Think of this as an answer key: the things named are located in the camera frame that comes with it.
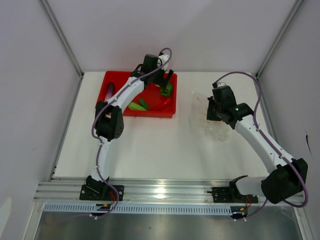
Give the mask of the green bell pepper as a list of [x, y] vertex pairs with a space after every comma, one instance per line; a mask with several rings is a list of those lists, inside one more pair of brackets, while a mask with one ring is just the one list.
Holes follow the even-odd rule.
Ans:
[[169, 98], [172, 96], [172, 91], [173, 91], [173, 84], [169, 82], [165, 88], [160, 89], [160, 95], [166, 98]]

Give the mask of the clear zip top bag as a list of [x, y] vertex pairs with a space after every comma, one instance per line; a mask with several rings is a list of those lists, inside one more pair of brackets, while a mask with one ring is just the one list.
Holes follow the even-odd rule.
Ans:
[[205, 137], [212, 141], [227, 141], [231, 128], [223, 121], [207, 120], [209, 101], [199, 92], [192, 91], [192, 100], [189, 111], [189, 126], [199, 137]]

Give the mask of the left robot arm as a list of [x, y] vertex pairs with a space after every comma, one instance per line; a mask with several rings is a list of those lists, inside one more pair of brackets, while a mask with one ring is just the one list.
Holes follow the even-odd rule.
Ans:
[[173, 71], [168, 77], [165, 73], [172, 58], [172, 50], [162, 49], [158, 55], [146, 54], [143, 63], [130, 73], [129, 78], [111, 98], [100, 101], [96, 105], [95, 118], [91, 127], [91, 135], [99, 141], [95, 165], [90, 177], [98, 182], [91, 187], [91, 194], [97, 200], [108, 196], [109, 188], [102, 184], [110, 177], [111, 153], [124, 131], [123, 113], [129, 103], [150, 84], [165, 88]]

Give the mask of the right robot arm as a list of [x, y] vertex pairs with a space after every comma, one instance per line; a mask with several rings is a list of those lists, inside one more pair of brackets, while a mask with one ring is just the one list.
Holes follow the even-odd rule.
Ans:
[[208, 98], [206, 118], [222, 121], [240, 134], [262, 160], [267, 177], [243, 175], [233, 179], [228, 196], [239, 202], [246, 195], [265, 197], [270, 203], [286, 202], [306, 191], [308, 164], [286, 152], [257, 122], [255, 112], [246, 103], [238, 104], [228, 85], [213, 84]]

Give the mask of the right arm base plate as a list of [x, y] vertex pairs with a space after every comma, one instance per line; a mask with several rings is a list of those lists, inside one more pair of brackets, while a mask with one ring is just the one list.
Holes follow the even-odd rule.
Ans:
[[212, 196], [214, 203], [257, 204], [259, 202], [257, 196], [243, 195], [234, 186], [212, 187], [207, 193]]

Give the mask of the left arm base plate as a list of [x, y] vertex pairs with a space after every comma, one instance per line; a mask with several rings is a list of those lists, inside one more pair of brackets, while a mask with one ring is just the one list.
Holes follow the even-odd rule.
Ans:
[[93, 189], [88, 185], [82, 185], [79, 199], [82, 201], [107, 201], [115, 202], [117, 200], [116, 191], [105, 185], [100, 189]]

